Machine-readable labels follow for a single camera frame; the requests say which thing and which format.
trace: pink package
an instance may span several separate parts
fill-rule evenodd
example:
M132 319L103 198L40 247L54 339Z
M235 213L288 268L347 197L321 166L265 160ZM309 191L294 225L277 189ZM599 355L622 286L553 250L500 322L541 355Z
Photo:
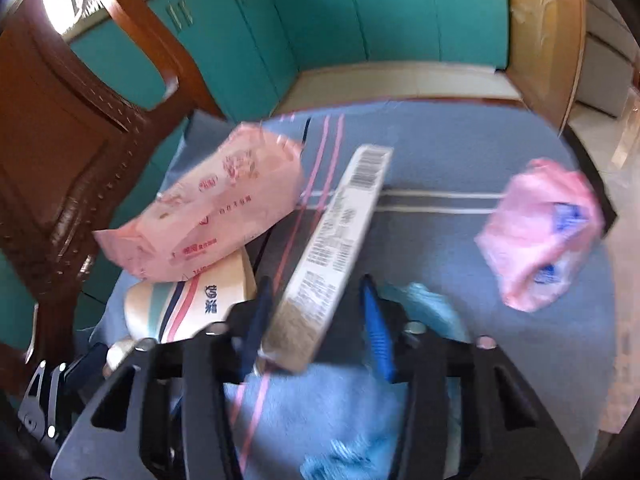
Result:
M228 139L122 227L94 231L104 254L137 278L188 280L296 206L301 147L240 124Z
M602 225L584 175L536 159L511 179L476 243L504 303L535 312L568 289Z

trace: floor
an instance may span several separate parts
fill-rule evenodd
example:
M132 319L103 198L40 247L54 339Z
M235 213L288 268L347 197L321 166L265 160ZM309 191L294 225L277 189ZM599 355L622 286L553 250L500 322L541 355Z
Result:
M483 98L520 101L503 72L439 62L377 62L308 70L274 114L375 99Z
M606 238L616 284L618 357L601 429L618 433L640 395L640 96L630 89L615 120L576 104L569 124L607 187L618 220Z

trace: teal stripe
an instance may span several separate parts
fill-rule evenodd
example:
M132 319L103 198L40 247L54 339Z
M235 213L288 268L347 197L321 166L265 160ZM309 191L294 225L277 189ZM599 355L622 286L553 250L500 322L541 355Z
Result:
M162 307L166 299L174 290L175 283L154 283L154 290L151 292L151 305L149 305L148 333L151 337L157 337L158 322L162 314Z

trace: brown leather chair back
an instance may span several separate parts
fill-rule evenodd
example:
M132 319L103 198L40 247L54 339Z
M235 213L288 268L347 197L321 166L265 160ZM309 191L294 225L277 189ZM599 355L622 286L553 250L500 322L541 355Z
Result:
M142 0L102 0L166 85L153 110L98 79L23 0L0 34L0 250L36 299L26 354L0 344L0 389L73 357L74 309L106 228L158 144L195 108L222 116L193 59Z

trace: screw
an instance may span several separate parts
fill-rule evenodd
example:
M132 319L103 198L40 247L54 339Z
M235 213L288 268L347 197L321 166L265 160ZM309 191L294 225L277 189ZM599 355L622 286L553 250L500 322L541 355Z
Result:
M207 335L223 335L228 332L229 326L226 323L216 322L210 323L205 329Z
M136 343L136 350L138 352L148 352L154 346L156 346L157 341L152 337L145 337Z
M481 350L492 350L498 346L498 343L491 336L481 335L476 339L476 346Z
M404 331L412 335L420 335L427 332L427 327L420 321L410 321L404 326Z

